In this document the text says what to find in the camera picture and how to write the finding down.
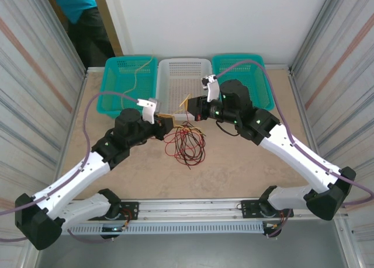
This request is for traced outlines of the white plastic basket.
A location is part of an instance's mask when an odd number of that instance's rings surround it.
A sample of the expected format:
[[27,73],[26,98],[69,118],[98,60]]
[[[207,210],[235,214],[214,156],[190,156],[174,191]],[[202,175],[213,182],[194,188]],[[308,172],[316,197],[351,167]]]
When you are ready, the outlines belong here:
[[175,120],[192,120],[182,111],[180,104],[188,97],[207,94],[201,78],[212,74],[211,62],[201,58],[171,58],[158,64],[156,99],[160,101],[160,113],[173,114]]

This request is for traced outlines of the teal plastic basket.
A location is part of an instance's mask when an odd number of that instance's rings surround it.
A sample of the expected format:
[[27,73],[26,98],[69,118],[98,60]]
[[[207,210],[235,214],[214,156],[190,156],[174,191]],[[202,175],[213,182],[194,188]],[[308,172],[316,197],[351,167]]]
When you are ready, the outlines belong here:
[[[218,76],[230,66],[237,62],[244,60],[253,60],[265,66],[260,55],[256,54],[221,54],[215,55],[212,58],[213,73]],[[269,87],[266,76],[262,70],[254,64],[241,64],[218,77],[218,82],[221,85],[223,82],[237,79],[244,86],[248,88],[252,104],[260,109],[272,110],[275,106],[271,89]]]
[[[133,99],[154,98],[157,87],[157,65],[157,59],[149,55],[110,58],[105,64],[100,91],[122,93]],[[140,106],[120,96],[98,97],[97,112],[112,119],[125,108],[141,111]]]

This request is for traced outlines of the person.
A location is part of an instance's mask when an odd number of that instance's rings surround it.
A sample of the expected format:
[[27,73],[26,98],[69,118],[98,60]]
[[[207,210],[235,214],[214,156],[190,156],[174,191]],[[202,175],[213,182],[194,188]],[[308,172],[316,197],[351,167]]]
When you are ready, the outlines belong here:
[[56,0],[68,19],[68,35],[85,68],[91,66],[94,44],[106,58],[115,56],[95,0]]

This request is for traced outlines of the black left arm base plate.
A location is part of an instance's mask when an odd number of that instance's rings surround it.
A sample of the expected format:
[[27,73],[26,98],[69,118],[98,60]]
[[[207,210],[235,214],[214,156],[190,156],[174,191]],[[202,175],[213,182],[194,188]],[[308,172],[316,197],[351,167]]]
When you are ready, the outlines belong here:
[[109,214],[99,217],[108,221],[133,221],[138,219],[139,203],[135,201],[121,201],[110,208]]

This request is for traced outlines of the aluminium mounting rail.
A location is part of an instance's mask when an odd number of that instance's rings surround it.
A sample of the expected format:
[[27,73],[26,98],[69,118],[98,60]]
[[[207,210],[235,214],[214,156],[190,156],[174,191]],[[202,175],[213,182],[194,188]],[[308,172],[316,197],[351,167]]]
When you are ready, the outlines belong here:
[[[226,222],[279,221],[280,218],[243,218],[240,202],[255,198],[231,199],[123,199],[128,204],[137,202],[137,219],[141,222]],[[291,220],[320,220],[309,210],[293,210]]]

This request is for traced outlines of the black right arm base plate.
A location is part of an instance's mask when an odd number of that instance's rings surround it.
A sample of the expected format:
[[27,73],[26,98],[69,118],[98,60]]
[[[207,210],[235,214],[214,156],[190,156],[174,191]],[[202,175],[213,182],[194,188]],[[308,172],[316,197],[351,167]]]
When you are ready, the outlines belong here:
[[281,218],[286,217],[289,209],[276,210],[266,200],[242,200],[240,210],[243,218]]

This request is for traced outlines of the wooden door frame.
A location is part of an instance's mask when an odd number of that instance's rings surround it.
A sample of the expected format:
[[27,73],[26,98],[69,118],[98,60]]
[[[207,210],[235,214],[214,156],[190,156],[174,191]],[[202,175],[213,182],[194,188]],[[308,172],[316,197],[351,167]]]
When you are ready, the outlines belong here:
[[123,56],[122,48],[115,30],[115,26],[110,15],[109,5],[106,0],[95,0],[101,14],[103,24],[105,26],[109,41],[113,48],[115,55]]

